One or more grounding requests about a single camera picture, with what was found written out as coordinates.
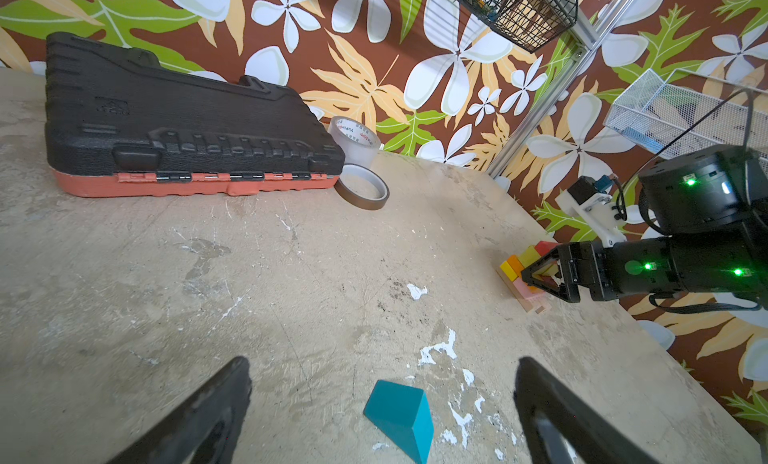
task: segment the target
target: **brown tape roll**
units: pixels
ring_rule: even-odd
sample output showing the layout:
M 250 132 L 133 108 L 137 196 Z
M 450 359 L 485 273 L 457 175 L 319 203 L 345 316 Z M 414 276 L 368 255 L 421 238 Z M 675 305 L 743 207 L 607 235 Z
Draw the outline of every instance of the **brown tape roll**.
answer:
M 345 174 L 348 176 L 360 177 L 370 182 L 376 188 L 376 190 L 379 191 L 380 197 L 377 197 L 376 199 L 369 199 L 368 197 L 363 197 L 360 194 L 355 193 L 349 187 L 344 185 L 342 179 Z M 334 185 L 334 187 L 344 200 L 355 207 L 359 207 L 360 209 L 381 209 L 384 207 L 387 199 L 389 199 L 389 187 L 386 185 L 386 182 L 384 182 L 381 177 L 377 176 L 375 172 L 370 171 L 369 169 L 366 169 L 365 167 L 359 166 L 355 163 L 344 164 L 341 176 L 339 177 L 339 180 L 336 181 L 336 185 Z

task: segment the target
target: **white mesh basket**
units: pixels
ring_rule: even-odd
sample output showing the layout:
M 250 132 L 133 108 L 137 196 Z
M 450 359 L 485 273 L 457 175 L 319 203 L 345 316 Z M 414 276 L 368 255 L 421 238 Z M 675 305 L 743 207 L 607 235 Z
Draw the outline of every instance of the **white mesh basket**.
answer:
M 725 82 L 682 71 L 712 82 Z M 674 72 L 665 81 L 652 70 L 646 70 L 610 106 L 604 125 L 656 153 L 722 101 L 683 86 L 669 84 L 673 75 Z M 768 98 L 764 90 L 750 88 L 756 98 Z M 661 153 L 661 156 L 672 159 L 718 143 L 742 145 L 747 113 L 746 103 L 739 105 L 729 101 Z M 760 152 L 760 165 L 768 176 L 768 114 L 754 112 L 749 145 Z

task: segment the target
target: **black tool case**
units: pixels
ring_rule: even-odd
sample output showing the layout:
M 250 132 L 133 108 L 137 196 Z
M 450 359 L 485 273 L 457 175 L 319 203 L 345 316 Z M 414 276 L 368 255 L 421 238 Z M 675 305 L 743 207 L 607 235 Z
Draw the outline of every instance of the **black tool case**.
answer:
M 48 163 L 75 195 L 243 195 L 341 174 L 344 152 L 287 86 L 181 74 L 147 50 L 63 32 L 47 49 Z

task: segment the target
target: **teal block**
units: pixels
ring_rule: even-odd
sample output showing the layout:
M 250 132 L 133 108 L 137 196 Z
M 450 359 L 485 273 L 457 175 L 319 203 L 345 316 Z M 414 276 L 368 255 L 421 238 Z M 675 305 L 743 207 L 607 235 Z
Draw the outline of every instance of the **teal block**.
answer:
M 362 413 L 418 464 L 426 464 L 435 426 L 424 390 L 379 380 Z

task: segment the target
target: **tabletop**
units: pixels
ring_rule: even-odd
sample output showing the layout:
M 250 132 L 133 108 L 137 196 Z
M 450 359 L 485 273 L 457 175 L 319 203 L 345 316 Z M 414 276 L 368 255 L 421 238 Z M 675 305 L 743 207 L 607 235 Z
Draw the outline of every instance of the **tabletop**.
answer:
M 522 356 L 661 462 L 760 461 L 617 303 L 523 311 L 494 266 L 548 236 L 485 174 L 380 153 L 377 211 L 333 189 L 72 197 L 45 160 L 42 79 L 17 75 L 0 69 L 8 462 L 104 462 L 238 355 L 237 463 L 410 462 L 362 415 L 379 379 L 426 391 L 430 462 L 530 462 Z

